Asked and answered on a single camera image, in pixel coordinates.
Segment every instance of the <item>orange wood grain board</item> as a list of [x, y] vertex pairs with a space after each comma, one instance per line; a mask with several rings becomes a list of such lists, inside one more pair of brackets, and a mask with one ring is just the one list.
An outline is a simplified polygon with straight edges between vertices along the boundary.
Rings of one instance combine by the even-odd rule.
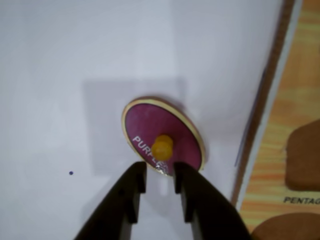
[[296, 128], [317, 119], [320, 119], [320, 1], [305, 0], [240, 209], [250, 231], [281, 214], [320, 214], [320, 201], [319, 204], [307, 200], [284, 202], [285, 197], [320, 199], [320, 192], [291, 191], [285, 186], [288, 137]]

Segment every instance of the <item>circular puzzle piece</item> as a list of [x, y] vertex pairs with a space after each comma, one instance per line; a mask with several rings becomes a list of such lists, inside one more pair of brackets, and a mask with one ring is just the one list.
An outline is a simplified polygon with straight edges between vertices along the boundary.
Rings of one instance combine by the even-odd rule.
[[174, 162], [202, 169], [203, 140], [193, 123], [169, 102], [156, 97], [137, 98], [124, 108], [121, 123], [132, 149], [159, 173], [172, 176]]

